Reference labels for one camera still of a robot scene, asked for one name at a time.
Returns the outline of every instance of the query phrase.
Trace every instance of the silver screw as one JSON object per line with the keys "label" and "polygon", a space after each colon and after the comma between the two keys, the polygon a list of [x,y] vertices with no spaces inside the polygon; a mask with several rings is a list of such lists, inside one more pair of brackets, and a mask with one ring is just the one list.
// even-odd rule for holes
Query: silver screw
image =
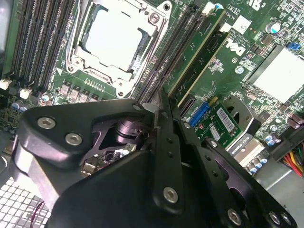
{"label": "silver screw", "polygon": [[291,226],[291,221],[289,220],[288,216],[284,213],[282,213],[281,216],[285,220],[285,222],[287,222],[287,224]]}
{"label": "silver screw", "polygon": [[190,124],[188,124],[188,123],[184,123],[184,126],[185,126],[186,128],[188,128],[188,129],[191,128]]}
{"label": "silver screw", "polygon": [[274,212],[272,212],[272,211],[269,212],[269,216],[273,220],[274,223],[276,223],[277,225],[281,224],[279,217]]}
{"label": "silver screw", "polygon": [[79,134],[69,133],[66,135],[66,142],[72,146],[78,146],[82,143],[82,138]]}
{"label": "silver screw", "polygon": [[237,214],[237,212],[235,210],[229,209],[228,210],[228,217],[237,226],[240,226],[242,224],[241,217]]}
{"label": "silver screw", "polygon": [[177,192],[171,187],[166,187],[163,189],[163,196],[170,203],[176,203],[179,199]]}
{"label": "silver screw", "polygon": [[41,117],[37,120],[37,124],[39,127],[43,129],[52,129],[56,126],[55,120],[48,117]]}
{"label": "silver screw", "polygon": [[160,20],[160,16],[157,13],[152,13],[149,18],[153,24],[156,24]]}
{"label": "silver screw", "polygon": [[137,111],[140,111],[141,110],[141,107],[136,105],[136,104],[133,104],[133,108],[136,109]]}
{"label": "silver screw", "polygon": [[213,147],[217,147],[217,143],[215,141],[210,141]]}

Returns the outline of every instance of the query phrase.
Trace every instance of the ram slot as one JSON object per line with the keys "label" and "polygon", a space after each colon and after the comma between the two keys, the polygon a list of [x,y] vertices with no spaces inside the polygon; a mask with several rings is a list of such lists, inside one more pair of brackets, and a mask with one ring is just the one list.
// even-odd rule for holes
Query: ram slot
{"label": "ram slot", "polygon": [[11,71],[15,72],[15,79],[19,79],[18,66],[21,62],[22,50],[25,46],[26,34],[29,29],[30,18],[32,14],[32,8],[34,0],[25,0],[22,6],[21,20],[19,24],[18,36],[15,45],[14,58],[12,62]]}
{"label": "ram slot", "polygon": [[30,75],[31,68],[29,66],[31,66],[34,61],[35,46],[39,42],[39,34],[43,25],[43,16],[47,7],[47,2],[48,1],[44,1],[44,0],[39,1],[34,13],[33,29],[31,30],[29,35],[29,40],[31,40],[31,42],[29,43],[25,53],[25,65],[21,70],[21,75],[23,76],[26,82],[31,81],[31,75]]}
{"label": "ram slot", "polygon": [[17,66],[17,74],[19,75],[20,78],[22,78],[22,82],[23,83],[27,83],[27,77],[25,75],[22,75],[22,68],[23,66],[25,65],[25,61],[26,61],[26,55],[29,51],[29,46],[30,44],[33,42],[31,40],[31,37],[30,37],[30,34],[32,33],[32,31],[34,30],[33,29],[33,24],[34,24],[34,18],[33,18],[33,15],[34,15],[34,12],[36,11],[37,9],[37,4],[38,4],[39,0],[34,0],[34,4],[33,4],[33,8],[32,10],[30,11],[30,13],[28,14],[28,26],[26,26],[28,28],[27,32],[24,34],[26,35],[26,38],[25,38],[25,42],[22,46],[22,53],[20,56],[19,56],[19,64]]}
{"label": "ram slot", "polygon": [[182,15],[181,19],[179,20],[177,26],[174,28],[174,31],[172,32],[172,35],[170,36],[169,40],[167,43],[164,45],[164,49],[161,52],[160,56],[158,57],[157,63],[153,66],[152,70],[149,72],[147,75],[147,79],[144,82],[144,85],[141,87],[140,91],[136,95],[136,100],[142,103],[144,101],[144,94],[145,93],[150,93],[151,86],[155,83],[155,74],[157,73],[157,70],[161,67],[161,65],[164,63],[167,54],[169,50],[171,49],[172,45],[174,42],[176,42],[176,38],[179,36],[181,30],[183,27],[185,27],[190,18],[193,17],[193,12],[195,12],[195,7],[193,5],[189,5],[185,11],[185,13]]}
{"label": "ram slot", "polygon": [[34,72],[32,76],[32,81],[34,82],[33,89],[39,86],[40,75],[43,72],[43,66],[45,63],[45,58],[48,54],[48,44],[52,38],[53,30],[56,25],[57,17],[62,7],[63,0],[52,0],[50,5],[50,10],[47,13],[47,20],[44,26],[44,31],[42,34],[41,42],[38,48],[37,60],[35,62]]}
{"label": "ram slot", "polygon": [[37,56],[39,56],[39,48],[40,48],[40,43],[43,41],[43,39],[45,38],[45,25],[44,24],[48,24],[49,23],[49,17],[48,17],[48,12],[50,10],[50,6],[51,5],[51,1],[52,0],[48,0],[47,1],[47,5],[46,5],[46,8],[45,8],[45,11],[44,11],[44,15],[43,15],[43,23],[41,25],[41,28],[40,28],[40,31],[39,31],[39,36],[38,36],[38,40],[37,40],[37,43],[35,45],[35,52],[34,52],[34,57],[33,57],[33,61],[32,61],[32,64],[31,64],[31,67],[30,67],[30,72],[29,72],[29,78],[32,82],[32,76],[33,76],[33,73],[34,73],[34,67],[37,67]]}
{"label": "ram slot", "polygon": [[171,56],[169,56],[165,63],[160,67],[160,71],[156,74],[154,85],[149,93],[145,93],[143,102],[150,102],[154,95],[162,88],[163,84],[170,75],[170,72],[174,69],[176,63],[181,58],[183,51],[186,46],[191,42],[191,39],[195,32],[199,29],[201,21],[204,17],[201,16],[201,11],[199,11],[193,20],[189,23],[179,42],[176,44]]}
{"label": "ram slot", "polygon": [[40,90],[42,92],[45,92],[48,88],[49,80],[53,74],[53,70],[58,60],[60,46],[67,29],[67,23],[72,16],[75,1],[76,0],[68,0],[67,3],[64,5],[64,14],[61,15],[60,20],[58,22],[57,31],[55,32],[54,41],[51,45],[50,55],[47,61],[48,65],[46,67],[44,75],[41,77],[41,83],[39,84]]}

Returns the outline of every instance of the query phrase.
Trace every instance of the pcie slot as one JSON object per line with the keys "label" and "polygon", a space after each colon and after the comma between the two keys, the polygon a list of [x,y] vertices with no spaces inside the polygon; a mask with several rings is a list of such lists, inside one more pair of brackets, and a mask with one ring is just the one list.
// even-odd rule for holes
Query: pcie slot
{"label": "pcie slot", "polygon": [[174,69],[176,63],[178,63],[178,60],[182,57],[187,45],[191,42],[193,35],[199,29],[202,19],[203,17],[201,17],[201,12],[199,11],[196,14],[195,19],[191,21],[190,25],[183,33],[183,36],[180,38],[178,44],[175,46],[175,49],[172,51],[172,55],[168,58],[164,65],[161,66],[162,73],[155,76],[155,78],[157,78],[156,84],[153,85],[153,89],[150,93],[145,94],[144,102],[150,102],[155,93],[157,93],[157,91],[159,91],[163,86],[171,71]]}
{"label": "pcie slot", "polygon": [[68,0],[68,3],[64,5],[65,6],[64,14],[60,17],[60,20],[58,22],[58,27],[57,27],[58,29],[55,32],[54,41],[51,45],[51,51],[48,58],[48,65],[44,72],[43,77],[41,78],[41,83],[40,83],[41,90],[46,90],[48,88],[48,82],[50,77],[52,76],[54,66],[57,62],[58,54],[60,51],[60,45],[62,43],[63,36],[66,32],[67,23],[71,17],[74,5],[75,5],[75,0]]}
{"label": "pcie slot", "polygon": [[22,75],[21,72],[22,72],[22,68],[23,68],[23,65],[24,65],[25,58],[26,58],[25,55],[26,55],[26,51],[27,51],[27,48],[28,48],[28,44],[32,42],[31,37],[29,37],[29,36],[30,36],[31,31],[33,30],[33,28],[32,28],[32,26],[33,26],[33,14],[34,14],[35,10],[37,9],[37,2],[38,1],[39,0],[34,0],[33,7],[28,14],[28,18],[27,18],[28,25],[26,25],[27,32],[25,32],[23,34],[24,36],[26,35],[26,39],[25,39],[24,43],[22,44],[22,48],[21,48],[20,53],[19,53],[19,62],[18,62],[17,68],[15,69],[16,70],[15,73],[19,76],[19,78],[22,78],[23,83],[27,83],[27,81],[26,81],[26,78],[24,78],[24,75]]}
{"label": "pcie slot", "polygon": [[48,44],[51,40],[53,30],[55,28],[58,12],[62,6],[63,0],[52,0],[52,5],[50,6],[50,10],[48,11],[46,25],[44,27],[43,35],[41,38],[41,42],[38,48],[38,54],[35,66],[32,81],[34,82],[34,89],[39,86],[40,75],[43,72],[43,65],[45,62],[45,58],[47,57],[48,52]]}
{"label": "pcie slot", "polygon": [[141,87],[140,91],[136,95],[136,100],[138,100],[140,103],[143,102],[144,94],[150,92],[149,90],[151,89],[151,85],[154,84],[154,81],[155,81],[154,76],[157,73],[157,70],[164,63],[170,48],[176,41],[176,38],[180,34],[182,28],[188,23],[189,19],[192,17],[193,10],[195,10],[194,6],[189,5],[188,8],[186,9],[185,13],[182,15],[181,19],[179,20],[179,23],[175,27],[171,37],[165,44],[165,48],[163,49],[162,53],[158,57],[157,63],[153,66],[152,70],[149,72],[147,79],[144,82],[144,85]]}
{"label": "pcie slot", "polygon": [[18,65],[20,63],[20,58],[22,55],[23,46],[25,44],[26,31],[29,28],[29,22],[31,17],[31,8],[34,4],[34,0],[25,0],[22,6],[22,15],[19,24],[18,36],[15,45],[14,58],[12,63],[11,71],[15,72],[16,79],[19,78],[18,75]]}
{"label": "pcie slot", "polygon": [[29,40],[31,40],[31,42],[29,43],[29,46],[25,53],[25,65],[24,65],[25,67],[23,67],[21,70],[21,75],[23,76],[26,82],[29,82],[31,80],[31,75],[29,74],[31,68],[29,66],[34,61],[35,46],[38,42],[40,29],[43,25],[43,16],[46,10],[46,6],[47,6],[47,1],[44,0],[41,2],[39,1],[34,13],[35,17],[33,21],[33,28],[29,35]]}
{"label": "pcie slot", "polygon": [[195,96],[192,94],[188,94],[186,99],[182,102],[182,104],[179,106],[179,111],[180,111],[180,117],[181,119],[185,117],[187,112],[192,108],[196,101]]}

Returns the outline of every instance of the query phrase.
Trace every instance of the capacitor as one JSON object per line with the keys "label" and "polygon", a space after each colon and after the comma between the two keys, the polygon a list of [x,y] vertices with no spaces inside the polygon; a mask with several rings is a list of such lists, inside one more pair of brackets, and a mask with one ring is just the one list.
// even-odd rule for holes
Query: capacitor
{"label": "capacitor", "polygon": [[11,107],[15,110],[20,109],[23,106],[23,101],[17,100],[11,104]]}
{"label": "capacitor", "polygon": [[250,170],[248,169],[248,167],[244,167],[244,169],[252,176],[252,173],[250,172]]}
{"label": "capacitor", "polygon": [[24,104],[21,108],[20,111],[25,112],[26,110],[30,109],[32,106],[30,104]]}
{"label": "capacitor", "polygon": [[271,134],[270,134],[269,132],[264,132],[264,133],[262,133],[262,137],[264,138],[264,140],[265,140],[266,142],[272,140],[272,136],[271,136]]}
{"label": "capacitor", "polygon": [[296,121],[298,124],[303,124],[304,123],[304,119],[299,117],[297,114],[293,114],[291,116],[291,118]]}
{"label": "capacitor", "polygon": [[257,156],[257,158],[259,159],[259,161],[262,163],[262,164],[266,164],[267,163],[267,158],[263,155],[263,154],[260,154]]}
{"label": "capacitor", "polygon": [[299,127],[300,127],[300,124],[298,124],[296,121],[294,121],[293,119],[288,119],[287,120],[287,123],[291,126],[291,127],[293,127],[293,128],[295,128],[295,129],[298,129]]}
{"label": "capacitor", "polygon": [[262,167],[262,163],[259,161],[259,159],[254,159],[252,160],[252,163],[254,164],[254,166],[257,168],[257,169],[260,169]]}
{"label": "capacitor", "polygon": [[277,133],[271,133],[272,139],[275,141],[275,143],[280,143],[282,139]]}
{"label": "capacitor", "polygon": [[11,134],[16,134],[17,132],[17,127],[13,127],[12,129],[10,129],[9,131]]}
{"label": "capacitor", "polygon": [[278,23],[278,22],[271,22],[269,23],[268,25],[266,25],[266,32],[268,33],[272,33],[272,34],[275,34],[277,33],[278,31],[280,31],[281,29],[281,24]]}
{"label": "capacitor", "polygon": [[274,140],[270,140],[266,142],[268,146],[273,146],[275,144]]}
{"label": "capacitor", "polygon": [[50,93],[50,92],[44,94],[44,95],[41,97],[41,99],[44,100],[44,101],[49,101],[49,100],[52,99],[52,98],[53,98],[53,94]]}
{"label": "capacitor", "polygon": [[251,173],[256,173],[257,172],[257,168],[254,166],[254,164],[249,163],[247,167],[248,167],[248,169],[250,170]]}

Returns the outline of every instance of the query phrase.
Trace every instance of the dimm slot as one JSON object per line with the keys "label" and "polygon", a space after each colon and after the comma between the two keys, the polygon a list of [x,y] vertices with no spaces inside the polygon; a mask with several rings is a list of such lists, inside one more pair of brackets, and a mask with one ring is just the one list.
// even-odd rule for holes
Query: dimm slot
{"label": "dimm slot", "polygon": [[180,38],[178,44],[175,46],[175,49],[172,51],[172,55],[170,56],[169,60],[166,61],[165,66],[162,66],[163,69],[159,76],[159,80],[157,84],[154,86],[151,94],[146,96],[146,100],[144,102],[150,102],[151,99],[154,97],[155,93],[157,93],[160,88],[163,86],[164,82],[170,75],[170,72],[174,69],[176,63],[178,62],[179,58],[181,58],[183,51],[186,49],[187,45],[191,42],[191,39],[199,26],[201,25],[201,11],[195,15],[194,20],[190,23],[186,31],[183,33],[182,37]]}
{"label": "dimm slot", "polygon": [[17,73],[18,70],[18,64],[20,61],[20,56],[22,52],[22,47],[24,44],[24,39],[26,35],[26,31],[29,28],[29,23],[28,23],[28,14],[30,12],[31,6],[33,6],[34,1],[33,0],[26,0],[23,3],[22,7],[22,15],[21,15],[21,21],[19,24],[19,30],[18,30],[18,36],[16,40],[16,45],[15,45],[15,51],[14,51],[14,58],[13,58],[13,63],[12,63],[12,68],[11,71]]}
{"label": "dimm slot", "polygon": [[149,85],[151,85],[154,81],[154,75],[156,73],[156,70],[159,68],[159,66],[164,62],[167,53],[169,49],[171,48],[172,43],[175,41],[176,37],[179,35],[181,29],[185,26],[187,21],[190,19],[192,16],[191,14],[191,9],[193,8],[193,5],[189,5],[188,8],[186,9],[185,13],[182,15],[179,23],[175,27],[170,39],[167,41],[167,43],[164,45],[165,48],[163,49],[162,53],[158,57],[157,63],[153,66],[152,70],[149,72],[147,79],[144,82],[144,85],[141,87],[140,91],[136,95],[136,100],[141,102],[142,97],[145,93],[149,92]]}
{"label": "dimm slot", "polygon": [[43,15],[45,8],[47,6],[47,1],[42,1],[38,2],[37,8],[35,10],[35,17],[34,17],[34,26],[33,30],[31,31],[31,34],[29,36],[29,39],[31,40],[31,43],[29,44],[29,47],[27,48],[27,53],[26,53],[26,62],[25,66],[22,69],[21,75],[26,79],[26,82],[30,82],[30,65],[34,61],[34,55],[35,55],[35,45],[38,43],[38,37],[39,37],[39,31],[40,28],[43,25]]}
{"label": "dimm slot", "polygon": [[48,82],[50,77],[52,76],[55,64],[57,62],[58,59],[58,55],[59,55],[59,51],[60,51],[60,45],[62,43],[62,39],[63,36],[65,35],[66,32],[66,28],[67,28],[67,23],[68,20],[70,19],[71,15],[72,15],[72,11],[73,8],[75,6],[75,0],[73,1],[68,1],[68,4],[66,4],[66,8],[65,8],[65,13],[64,15],[61,17],[61,20],[59,21],[59,26],[58,26],[58,32],[56,32],[55,34],[55,45],[53,43],[52,45],[52,50],[51,50],[51,55],[49,58],[49,65],[47,66],[47,69],[45,71],[45,75],[43,77],[42,80],[42,90],[47,90],[48,88]]}
{"label": "dimm slot", "polygon": [[27,44],[28,44],[28,38],[29,38],[29,32],[31,30],[31,24],[32,24],[32,16],[33,16],[33,11],[36,7],[36,0],[32,0],[31,3],[29,4],[32,6],[31,9],[29,9],[29,12],[27,16],[25,16],[25,31],[22,33],[22,39],[21,39],[21,46],[19,47],[18,50],[18,56],[17,56],[17,64],[15,66],[15,74],[17,75],[18,78],[22,78],[21,73],[21,68],[23,64],[23,59],[24,59],[24,52],[26,50]]}
{"label": "dimm slot", "polygon": [[48,43],[51,39],[51,35],[52,35],[52,31],[54,30],[55,27],[55,22],[57,20],[57,15],[58,15],[58,11],[61,8],[61,4],[62,4],[62,0],[58,1],[58,0],[53,0],[52,1],[52,6],[50,6],[49,13],[48,15],[51,15],[50,17],[47,17],[49,23],[46,23],[45,28],[44,28],[44,32],[42,35],[42,39],[40,42],[40,47],[38,50],[39,53],[39,57],[37,58],[37,63],[35,64],[36,67],[34,68],[35,72],[33,73],[33,81],[34,83],[34,89],[37,88],[39,86],[39,78],[40,78],[40,74],[43,71],[43,63],[44,63],[44,59],[46,58],[47,55],[47,48],[48,48]]}

